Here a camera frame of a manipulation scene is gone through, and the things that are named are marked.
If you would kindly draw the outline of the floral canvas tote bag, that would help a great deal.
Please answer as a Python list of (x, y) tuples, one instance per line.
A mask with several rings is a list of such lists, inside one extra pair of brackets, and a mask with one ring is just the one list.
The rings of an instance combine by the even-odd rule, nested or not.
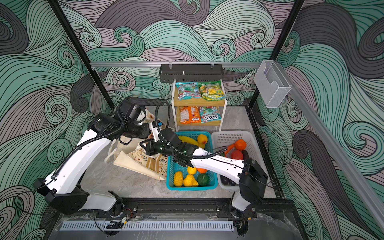
[(168, 158), (161, 154), (147, 156), (144, 148), (140, 146), (141, 141), (142, 139), (127, 137), (122, 137), (121, 140), (113, 140), (104, 162), (112, 161), (115, 166), (155, 180), (165, 181), (167, 178)]

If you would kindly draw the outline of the yellow banana bunch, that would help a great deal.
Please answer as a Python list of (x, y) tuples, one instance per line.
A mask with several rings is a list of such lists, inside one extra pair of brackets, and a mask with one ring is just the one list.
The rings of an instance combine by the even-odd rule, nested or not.
[(186, 137), (186, 136), (179, 136), (179, 139), (183, 142), (183, 143), (188, 143), (188, 144), (192, 144), (192, 145), (195, 145), (199, 148), (202, 148), (202, 149), (205, 149), (205, 144), (199, 144), (198, 141), (192, 139), (192, 138), (189, 138), (189, 137)]

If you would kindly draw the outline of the yellow lemon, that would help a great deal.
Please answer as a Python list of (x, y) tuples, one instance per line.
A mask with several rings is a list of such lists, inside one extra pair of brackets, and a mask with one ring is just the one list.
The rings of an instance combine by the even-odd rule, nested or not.
[(187, 167), (187, 172), (189, 175), (195, 175), (197, 173), (197, 168), (195, 167)]

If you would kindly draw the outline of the orange fruit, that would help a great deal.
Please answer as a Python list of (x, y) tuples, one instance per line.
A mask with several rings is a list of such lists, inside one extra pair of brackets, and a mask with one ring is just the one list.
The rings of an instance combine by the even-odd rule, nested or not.
[(197, 171), (198, 171), (199, 173), (201, 173), (201, 174), (204, 174), (204, 173), (207, 172), (206, 169), (202, 169), (202, 168), (197, 168)]

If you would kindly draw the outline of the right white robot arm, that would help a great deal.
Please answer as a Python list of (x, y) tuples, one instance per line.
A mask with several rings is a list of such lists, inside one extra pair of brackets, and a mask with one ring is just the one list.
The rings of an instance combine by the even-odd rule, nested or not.
[(173, 158), (182, 167), (206, 169), (229, 178), (239, 185), (239, 192), (232, 198), (232, 207), (245, 211), (249, 205), (263, 203), (268, 176), (262, 167), (250, 157), (245, 160), (234, 160), (221, 156), (221, 152), (208, 151), (184, 143), (170, 129), (154, 134), (153, 139), (140, 142), (147, 156), (165, 154)]

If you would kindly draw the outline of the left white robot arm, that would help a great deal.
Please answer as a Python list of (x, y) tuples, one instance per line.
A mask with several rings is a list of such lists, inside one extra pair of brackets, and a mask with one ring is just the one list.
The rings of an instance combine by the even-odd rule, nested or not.
[(78, 145), (46, 178), (37, 179), (33, 187), (44, 196), (48, 205), (64, 215), (80, 210), (99, 210), (120, 215), (121, 198), (113, 192), (99, 194), (83, 189), (80, 181), (98, 154), (121, 136), (146, 139), (151, 130), (145, 124), (147, 112), (143, 105), (123, 100), (111, 114), (96, 115)]

